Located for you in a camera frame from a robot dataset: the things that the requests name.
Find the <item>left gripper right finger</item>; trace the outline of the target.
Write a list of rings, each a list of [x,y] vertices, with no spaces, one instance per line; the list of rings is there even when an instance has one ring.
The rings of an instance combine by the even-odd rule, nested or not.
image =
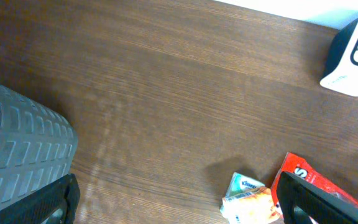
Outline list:
[[[280,174],[277,197],[285,224],[358,223],[358,208],[290,172]]]

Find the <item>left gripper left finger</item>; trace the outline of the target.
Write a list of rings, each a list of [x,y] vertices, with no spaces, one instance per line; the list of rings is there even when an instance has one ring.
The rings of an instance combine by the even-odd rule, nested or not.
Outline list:
[[[67,174],[0,210],[0,224],[73,224],[80,200],[74,174]]]

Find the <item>red snack bag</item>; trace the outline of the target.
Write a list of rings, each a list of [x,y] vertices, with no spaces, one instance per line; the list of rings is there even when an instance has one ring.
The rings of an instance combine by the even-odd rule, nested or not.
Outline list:
[[[300,177],[301,179],[309,182],[310,184],[313,184],[317,188],[345,202],[348,202],[358,208],[358,200],[356,200],[350,194],[348,194],[343,189],[338,187],[336,184],[331,182],[329,179],[325,178],[325,176],[321,175],[319,172],[314,170],[304,158],[297,156],[296,154],[293,154],[291,152],[287,152],[285,159],[282,163],[282,166],[277,172],[275,176],[275,180],[271,187],[273,204],[277,208],[279,208],[277,187],[282,172],[293,173],[296,176]]]

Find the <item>orange small tissue pack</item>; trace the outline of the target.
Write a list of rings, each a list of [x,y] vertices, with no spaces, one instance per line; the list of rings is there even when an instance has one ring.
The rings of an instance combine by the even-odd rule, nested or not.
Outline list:
[[[229,223],[268,224],[281,217],[281,212],[273,202],[271,190],[266,187],[249,189],[224,197],[222,201],[222,215]]]

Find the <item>green tissue pack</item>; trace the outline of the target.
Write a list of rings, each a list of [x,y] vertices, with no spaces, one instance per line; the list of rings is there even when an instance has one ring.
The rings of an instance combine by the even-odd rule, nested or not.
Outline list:
[[[231,197],[233,195],[245,192],[246,190],[264,186],[265,184],[259,182],[258,180],[235,172],[232,175],[232,179],[230,181],[225,197]]]

